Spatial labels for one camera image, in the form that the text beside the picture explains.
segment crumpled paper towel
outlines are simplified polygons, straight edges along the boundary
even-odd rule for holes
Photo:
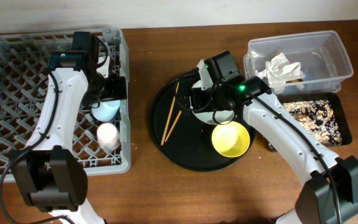
[[[257,74],[259,78],[266,77],[269,85],[282,85],[287,81],[304,78],[305,75],[301,72],[301,63],[290,61],[283,53],[280,53],[270,62],[265,62],[265,70]],[[275,93],[282,93],[284,86],[274,87]]]

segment chopstick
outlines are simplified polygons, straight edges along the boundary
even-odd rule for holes
[[[173,121],[172,127],[171,127],[171,129],[169,130],[169,132],[168,132],[168,135],[167,135],[167,138],[165,139],[165,142],[167,142],[169,136],[171,135],[171,132],[173,131],[173,128],[174,128],[175,125],[177,124],[177,121],[178,121],[180,115],[181,115],[181,111],[179,111],[177,117],[176,117],[175,120]]]
[[[167,123],[165,124],[164,134],[162,135],[162,139],[161,139],[161,146],[164,145],[165,135],[167,134],[169,121],[171,120],[173,105],[175,105],[175,96],[173,96],[173,99],[172,99],[171,109],[169,110]]]

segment white cup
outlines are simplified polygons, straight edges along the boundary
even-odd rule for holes
[[[98,104],[95,103],[92,105],[92,114],[99,121],[109,122],[118,112],[120,104],[119,100],[100,102],[99,107],[96,108]]]
[[[119,131],[112,123],[103,123],[96,131],[98,143],[101,147],[106,146],[109,150],[113,151],[120,145]]]

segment wooden tabletop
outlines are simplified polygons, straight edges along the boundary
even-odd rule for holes
[[[262,138],[227,169],[193,172],[162,155],[150,137],[147,117],[163,84],[200,59],[230,50],[243,70],[251,39],[321,30],[338,32],[354,69],[338,93],[353,142],[331,149],[342,158],[358,158],[358,21],[123,30],[130,49],[132,167],[125,174],[88,178],[88,199],[98,215],[108,223],[219,223],[275,218],[292,209],[299,181],[279,154],[266,150]],[[4,190],[15,219],[49,217],[26,207],[15,184],[6,184]],[[1,210],[0,223],[7,223]],[[358,223],[358,215],[348,223]]]

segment yellow bowl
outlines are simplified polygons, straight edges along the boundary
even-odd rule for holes
[[[249,147],[248,130],[235,121],[225,125],[217,125],[212,132],[212,145],[222,156],[239,157]]]

